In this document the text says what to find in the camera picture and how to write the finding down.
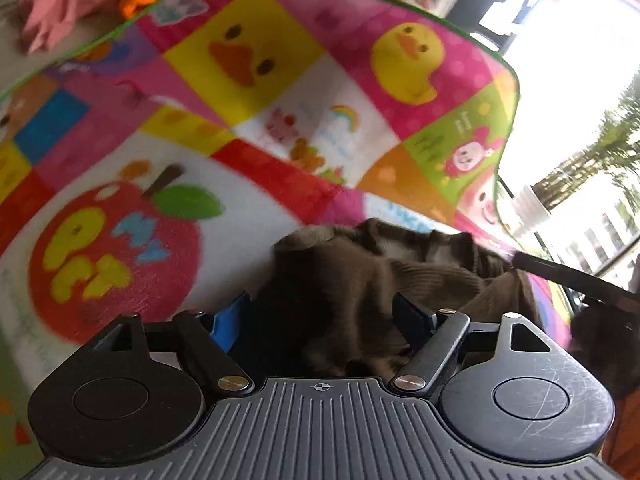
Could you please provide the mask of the colourful cartoon blanket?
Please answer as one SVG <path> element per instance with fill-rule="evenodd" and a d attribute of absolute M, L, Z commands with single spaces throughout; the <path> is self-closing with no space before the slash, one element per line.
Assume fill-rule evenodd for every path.
<path fill-rule="evenodd" d="M 160 0 L 1 99 L 1 474 L 30 393 L 115 316 L 256 292 L 306 224 L 508 252 L 506 61 L 398 0 Z"/>

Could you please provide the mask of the brown knit sweater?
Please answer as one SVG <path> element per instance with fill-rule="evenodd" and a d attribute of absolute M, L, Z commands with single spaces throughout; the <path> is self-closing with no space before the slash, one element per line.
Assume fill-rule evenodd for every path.
<path fill-rule="evenodd" d="M 398 294 L 475 322 L 518 312 L 542 323 L 526 274 L 468 233 L 420 233 L 378 219 L 306 226 L 273 255 L 236 348 L 256 376 L 390 379 L 410 356 L 393 321 Z"/>

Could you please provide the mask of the pink cloth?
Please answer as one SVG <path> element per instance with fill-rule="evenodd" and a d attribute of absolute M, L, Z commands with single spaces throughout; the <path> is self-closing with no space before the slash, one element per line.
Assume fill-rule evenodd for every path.
<path fill-rule="evenodd" d="M 67 37 L 77 22 L 118 0 L 20 0 L 21 44 L 27 54 L 50 51 Z"/>

